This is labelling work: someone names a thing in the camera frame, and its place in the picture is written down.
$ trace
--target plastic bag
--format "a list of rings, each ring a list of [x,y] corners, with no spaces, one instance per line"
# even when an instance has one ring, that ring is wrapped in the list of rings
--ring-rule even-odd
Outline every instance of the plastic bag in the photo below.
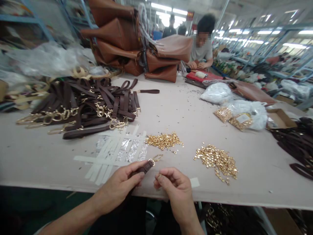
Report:
[[[71,76],[73,68],[83,66],[89,69],[89,61],[95,62],[91,49],[72,44],[66,50],[54,41],[32,50],[14,50],[7,56],[14,59],[16,69],[27,76]]]
[[[248,113],[252,119],[250,129],[262,130],[266,126],[267,112],[264,107],[266,103],[259,101],[233,100],[223,105],[231,111],[232,117]]]
[[[225,83],[214,83],[208,86],[200,98],[214,104],[223,104],[234,99],[231,89]]]
[[[281,86],[296,97],[296,100],[307,100],[310,96],[311,88],[296,84],[291,80],[282,80]]]

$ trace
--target shirt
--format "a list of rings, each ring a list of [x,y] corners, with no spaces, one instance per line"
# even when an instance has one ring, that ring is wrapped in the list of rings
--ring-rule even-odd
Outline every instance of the shirt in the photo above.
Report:
[[[163,31],[162,38],[166,38],[166,37],[171,36],[173,34],[176,34],[176,29],[174,29],[173,27],[166,27]]]
[[[207,39],[202,47],[196,46],[196,34],[190,36],[193,39],[192,49],[190,54],[190,61],[198,60],[199,62],[204,58],[206,60],[213,58],[212,43],[211,40]]]

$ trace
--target table surface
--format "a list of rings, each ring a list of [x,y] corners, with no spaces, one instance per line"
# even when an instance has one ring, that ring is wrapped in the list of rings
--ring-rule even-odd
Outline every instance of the table surface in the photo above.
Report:
[[[113,85],[120,86],[125,79],[134,77],[123,75]],[[130,123],[127,131],[132,131],[135,125],[139,125],[140,134],[175,131],[184,148],[172,147],[178,150],[174,155],[148,146],[146,159],[161,153],[164,156],[148,172],[134,195],[165,198],[163,190],[153,188],[154,175],[161,168],[174,166],[190,179],[198,178],[200,186],[193,188],[195,201],[313,210],[312,181],[291,170],[289,164],[296,161],[277,145],[269,132],[241,132],[229,123],[222,123],[213,114],[218,106],[200,100],[203,89],[186,84],[180,76],[176,83],[145,80],[143,75],[138,79],[135,90],[159,89],[160,94],[138,94],[142,114]],[[54,126],[25,129],[15,125],[27,113],[0,115],[0,185],[95,192],[99,186],[85,179],[91,166],[73,158],[94,157],[99,135],[63,140],[61,134],[47,135]],[[193,160],[203,142],[234,157],[238,179],[231,178],[230,186],[215,176],[214,169]]]

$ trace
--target dark hair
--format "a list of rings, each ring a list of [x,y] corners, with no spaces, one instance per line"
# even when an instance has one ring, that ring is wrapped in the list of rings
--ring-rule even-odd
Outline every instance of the dark hair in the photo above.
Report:
[[[197,33],[212,34],[214,26],[215,26],[215,16],[212,14],[206,14],[198,22]]]
[[[186,35],[186,31],[187,31],[187,27],[186,26],[181,25],[181,26],[178,27],[178,34],[179,35],[185,36]]]

